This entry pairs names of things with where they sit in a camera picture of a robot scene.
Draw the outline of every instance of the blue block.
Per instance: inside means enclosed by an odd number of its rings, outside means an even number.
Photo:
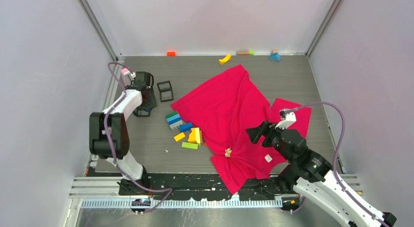
[[[180,120],[181,120],[181,118],[180,118],[180,117],[178,117],[178,118],[176,118],[176,119],[174,119],[174,120],[168,121],[168,124],[173,124],[173,123],[178,122],[178,121],[180,121]]]
[[[193,128],[193,123],[188,123],[188,124],[180,126],[180,131],[186,132],[186,131],[189,131],[191,128]]]
[[[176,118],[179,118],[179,117],[180,117],[180,115],[176,114],[176,115],[173,115],[170,118],[168,118],[167,121],[168,121],[169,124],[171,124],[170,121],[175,120]]]
[[[280,55],[279,55],[279,53],[274,53],[274,54],[271,54],[271,55],[269,56],[269,59],[271,59],[271,60],[275,60],[275,61],[280,61]]]

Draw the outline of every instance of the white wall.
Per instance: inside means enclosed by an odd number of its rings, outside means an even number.
[[[342,159],[369,202],[413,226],[414,0],[344,0],[311,64],[344,111]],[[336,139],[340,118],[327,111]]]
[[[123,56],[304,54],[333,0],[89,0]]]
[[[0,0],[0,21],[0,226],[62,226],[110,57],[77,0]]]

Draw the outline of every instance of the white tag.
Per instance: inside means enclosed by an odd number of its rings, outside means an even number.
[[[270,161],[272,161],[273,159],[272,159],[272,157],[271,157],[269,154],[267,154],[267,155],[265,156],[265,160],[266,160],[268,163],[270,163]]]

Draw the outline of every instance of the towel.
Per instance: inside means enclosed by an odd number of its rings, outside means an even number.
[[[203,132],[214,153],[211,161],[229,191],[237,192],[247,179],[267,179],[270,171],[286,160],[272,147],[252,144],[246,129],[264,120],[279,122],[279,111],[299,104],[276,99],[272,108],[250,81],[248,72],[235,66],[211,78],[171,105],[186,122]],[[311,116],[310,108],[295,112],[298,129],[305,137]]]

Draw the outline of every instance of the gold object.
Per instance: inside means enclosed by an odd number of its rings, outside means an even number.
[[[231,148],[229,147],[229,148],[227,148],[227,149],[225,150],[224,155],[225,155],[227,158],[230,158],[230,154],[231,154]]]

